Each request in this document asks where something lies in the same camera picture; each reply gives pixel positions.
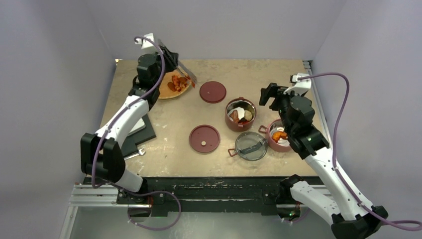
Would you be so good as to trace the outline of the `white steamed bun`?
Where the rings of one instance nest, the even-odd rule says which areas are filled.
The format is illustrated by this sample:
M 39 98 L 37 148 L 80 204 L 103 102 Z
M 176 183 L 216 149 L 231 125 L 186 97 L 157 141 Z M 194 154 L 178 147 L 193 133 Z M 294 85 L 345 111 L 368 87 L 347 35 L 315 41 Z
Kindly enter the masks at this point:
M 244 120 L 246 121 L 251 121 L 253 119 L 253 114 L 252 112 L 248 111 L 248 110 L 244 110 Z

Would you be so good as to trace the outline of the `glass lid with red clasp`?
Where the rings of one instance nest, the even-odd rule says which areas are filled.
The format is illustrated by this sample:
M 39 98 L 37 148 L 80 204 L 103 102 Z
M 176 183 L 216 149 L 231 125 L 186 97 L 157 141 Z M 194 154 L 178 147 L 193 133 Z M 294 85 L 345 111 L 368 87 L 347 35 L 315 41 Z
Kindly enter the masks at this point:
M 238 155 L 246 161 L 258 161 L 268 151 L 268 141 L 256 132 L 241 133 L 234 143 L 234 148 L 227 150 L 230 157 Z

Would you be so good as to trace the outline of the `braised pork belly piece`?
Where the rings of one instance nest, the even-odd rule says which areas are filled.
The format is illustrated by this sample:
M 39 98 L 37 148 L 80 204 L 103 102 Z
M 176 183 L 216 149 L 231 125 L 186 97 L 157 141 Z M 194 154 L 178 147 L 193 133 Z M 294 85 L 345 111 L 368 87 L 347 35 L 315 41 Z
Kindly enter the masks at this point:
M 189 77 L 179 77 L 177 75 L 173 75 L 171 77 L 171 82 L 174 83 L 176 86 L 176 92 L 181 92 L 182 89 L 186 88 L 188 86 L 188 81 L 190 80 Z

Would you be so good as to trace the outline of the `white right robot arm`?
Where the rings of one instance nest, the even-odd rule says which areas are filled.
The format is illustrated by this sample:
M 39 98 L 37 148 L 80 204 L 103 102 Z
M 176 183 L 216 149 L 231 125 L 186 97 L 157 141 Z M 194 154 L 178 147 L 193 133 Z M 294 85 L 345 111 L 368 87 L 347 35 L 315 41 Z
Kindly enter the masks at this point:
M 374 206 L 333 160 L 333 150 L 324 135 L 313 125 L 315 111 L 304 94 L 285 93 L 287 87 L 271 83 L 260 90 L 259 105 L 276 111 L 284 126 L 291 149 L 310 166 L 331 196 L 313 189 L 298 175 L 280 183 L 280 198 L 287 203 L 298 201 L 323 218 L 337 239 L 365 239 L 382 226 L 388 217 L 383 206 Z

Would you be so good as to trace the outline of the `steel food tongs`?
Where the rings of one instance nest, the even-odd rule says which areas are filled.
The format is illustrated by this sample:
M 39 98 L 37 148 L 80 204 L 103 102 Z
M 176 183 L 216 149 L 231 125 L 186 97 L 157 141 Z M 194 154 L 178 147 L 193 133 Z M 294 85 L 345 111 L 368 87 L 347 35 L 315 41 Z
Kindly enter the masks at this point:
M 166 46 L 160 39 L 158 40 L 158 44 L 159 44 L 159 46 Z M 178 63 L 179 63 L 179 66 L 178 66 L 178 68 L 176 69 L 176 71 L 178 71 L 181 75 L 182 75 L 182 77 L 189 77 L 190 78 L 190 80 L 194 80 L 195 81 L 195 83 L 197 83 L 197 78 L 196 78 L 196 76 L 194 75 L 194 73 L 192 72 L 192 71 L 190 71 L 182 62 L 181 62 L 181 60 L 179 59 L 178 60 Z

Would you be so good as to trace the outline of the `orange fried cutlet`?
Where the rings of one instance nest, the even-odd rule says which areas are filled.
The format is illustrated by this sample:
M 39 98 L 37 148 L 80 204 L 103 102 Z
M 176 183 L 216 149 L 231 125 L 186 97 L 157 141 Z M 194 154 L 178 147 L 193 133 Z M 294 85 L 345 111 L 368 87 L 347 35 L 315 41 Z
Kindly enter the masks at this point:
M 176 91 L 176 86 L 174 85 L 173 82 L 168 82 L 167 83 L 168 88 L 172 91 L 175 92 Z

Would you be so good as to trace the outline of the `orange fried chicken wing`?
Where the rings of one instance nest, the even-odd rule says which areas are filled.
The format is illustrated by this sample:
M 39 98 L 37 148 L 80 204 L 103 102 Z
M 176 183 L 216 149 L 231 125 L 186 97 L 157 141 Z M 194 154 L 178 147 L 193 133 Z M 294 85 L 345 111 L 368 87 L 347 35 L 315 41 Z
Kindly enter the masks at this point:
M 283 131 L 276 131 L 271 135 L 271 138 L 276 143 L 280 143 L 282 140 L 287 140 L 287 134 Z

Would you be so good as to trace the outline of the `white round rice cracker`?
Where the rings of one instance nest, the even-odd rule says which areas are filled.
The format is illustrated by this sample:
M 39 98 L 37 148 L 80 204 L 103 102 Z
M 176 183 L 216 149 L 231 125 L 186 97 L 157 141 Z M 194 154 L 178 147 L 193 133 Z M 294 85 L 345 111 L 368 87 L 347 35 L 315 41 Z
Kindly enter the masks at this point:
M 242 108 L 242 107 L 236 107 L 236 108 L 233 108 L 233 109 L 231 109 L 228 113 L 227 113 L 227 115 L 229 116 L 229 114 L 233 111 L 233 110 L 237 110 L 238 111 L 238 116 L 239 116 L 239 120 L 241 120 L 243 117 L 244 117 L 244 108 Z

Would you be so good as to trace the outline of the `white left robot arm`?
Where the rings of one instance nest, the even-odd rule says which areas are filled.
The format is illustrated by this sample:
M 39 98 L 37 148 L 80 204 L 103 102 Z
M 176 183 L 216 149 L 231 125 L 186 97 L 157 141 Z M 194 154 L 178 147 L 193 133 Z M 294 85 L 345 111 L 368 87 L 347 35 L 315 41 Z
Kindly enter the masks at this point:
M 160 96 L 165 74 L 179 68 L 179 54 L 159 44 L 156 50 L 137 60 L 137 74 L 127 98 L 115 115 L 95 133 L 85 133 L 80 141 L 81 170 L 92 178 L 91 186 L 106 183 L 129 191 L 129 197 L 141 204 L 148 199 L 147 181 L 130 172 L 121 146 L 135 127 L 153 108 Z

